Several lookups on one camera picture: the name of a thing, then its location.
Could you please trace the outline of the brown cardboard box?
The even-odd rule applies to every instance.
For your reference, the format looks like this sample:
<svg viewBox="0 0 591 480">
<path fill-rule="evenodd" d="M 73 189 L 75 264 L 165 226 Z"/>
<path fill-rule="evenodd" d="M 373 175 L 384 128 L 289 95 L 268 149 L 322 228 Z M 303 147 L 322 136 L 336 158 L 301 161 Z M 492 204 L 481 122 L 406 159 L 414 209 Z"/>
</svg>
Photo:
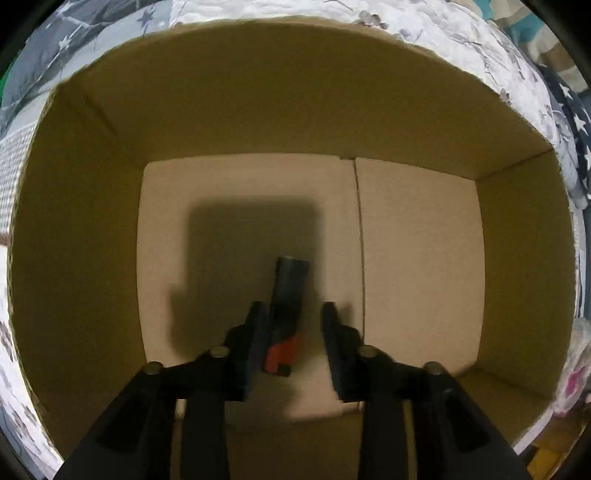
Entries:
<svg viewBox="0 0 591 480">
<path fill-rule="evenodd" d="M 177 27 L 50 94 L 17 190 L 11 323 L 43 423 L 70 453 L 146 361 L 176 365 L 311 263 L 294 375 L 233 425 L 342 422 L 320 307 L 443 363 L 511 443 L 550 406 L 576 291 L 550 143 L 474 76 L 361 25 Z"/>
</svg>

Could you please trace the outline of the star pattern dark pillow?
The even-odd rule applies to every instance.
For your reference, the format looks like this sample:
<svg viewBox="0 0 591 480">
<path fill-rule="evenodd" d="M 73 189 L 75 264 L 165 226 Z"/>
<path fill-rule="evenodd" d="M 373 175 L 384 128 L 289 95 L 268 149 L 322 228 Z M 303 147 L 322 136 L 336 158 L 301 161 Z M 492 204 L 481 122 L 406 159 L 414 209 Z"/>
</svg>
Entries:
<svg viewBox="0 0 591 480">
<path fill-rule="evenodd" d="M 590 198 L 590 115 L 579 95 L 555 72 L 538 65 L 542 77 L 558 105 L 557 115 L 568 125 L 569 149 L 573 151 L 578 182 Z"/>
</svg>

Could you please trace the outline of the floral quilted bedspread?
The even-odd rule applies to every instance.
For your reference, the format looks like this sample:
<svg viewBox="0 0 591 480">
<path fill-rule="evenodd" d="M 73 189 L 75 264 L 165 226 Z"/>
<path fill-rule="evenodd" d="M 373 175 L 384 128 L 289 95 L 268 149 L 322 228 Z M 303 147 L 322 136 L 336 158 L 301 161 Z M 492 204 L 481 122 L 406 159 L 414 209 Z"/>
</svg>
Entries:
<svg viewBox="0 0 591 480">
<path fill-rule="evenodd" d="M 552 144 L 567 187 L 574 228 L 583 228 L 589 195 L 575 175 L 582 163 L 569 119 L 572 92 L 540 71 L 475 1 L 68 1 L 30 37 L 10 66 L 1 108 L 1 222 L 8 234 L 24 154 L 50 92 L 110 50 L 181 24 L 222 19 L 321 17 L 351 23 L 382 14 L 389 32 L 424 47 L 483 81 Z"/>
</svg>

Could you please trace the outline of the black orange lighter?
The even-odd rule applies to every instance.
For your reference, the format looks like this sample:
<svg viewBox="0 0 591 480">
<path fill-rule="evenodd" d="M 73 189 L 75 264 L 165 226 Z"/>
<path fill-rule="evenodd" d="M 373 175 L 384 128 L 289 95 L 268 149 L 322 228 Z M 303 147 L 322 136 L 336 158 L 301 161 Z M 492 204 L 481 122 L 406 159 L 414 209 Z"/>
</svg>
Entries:
<svg viewBox="0 0 591 480">
<path fill-rule="evenodd" d="M 269 333 L 263 372 L 290 377 L 297 354 L 297 335 L 307 288 L 310 263 L 283 256 L 276 260 L 273 295 L 269 308 Z"/>
</svg>

